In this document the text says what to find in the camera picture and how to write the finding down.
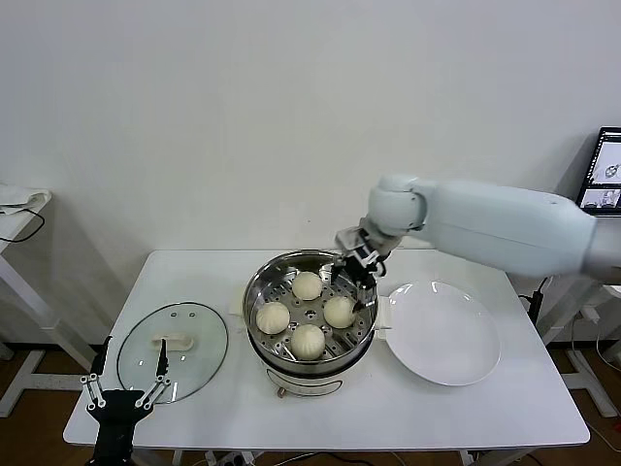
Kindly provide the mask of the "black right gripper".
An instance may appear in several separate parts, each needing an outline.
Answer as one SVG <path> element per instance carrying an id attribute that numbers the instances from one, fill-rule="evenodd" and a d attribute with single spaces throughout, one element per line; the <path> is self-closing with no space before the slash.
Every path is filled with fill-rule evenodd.
<path id="1" fill-rule="evenodd" d="M 349 276 L 356 283 L 354 313 L 375 304 L 376 279 L 386 275 L 386 258 L 386 255 L 381 255 L 372 247 L 363 245 L 335 259 L 331 268 L 331 282 Z"/>

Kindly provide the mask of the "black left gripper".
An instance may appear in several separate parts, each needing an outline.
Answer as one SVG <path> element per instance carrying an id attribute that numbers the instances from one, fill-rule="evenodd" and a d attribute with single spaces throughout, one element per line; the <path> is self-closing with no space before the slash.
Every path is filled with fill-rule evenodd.
<path id="1" fill-rule="evenodd" d="M 167 341 L 161 339 L 155 379 L 145 392 L 120 389 L 103 392 L 100 378 L 111 339 L 111 335 L 105 339 L 89 373 L 81 376 L 82 392 L 89 398 L 86 409 L 99 424 L 93 455 L 86 465 L 135 465 L 132 453 L 136 425 L 151 414 L 152 405 L 170 385 Z"/>

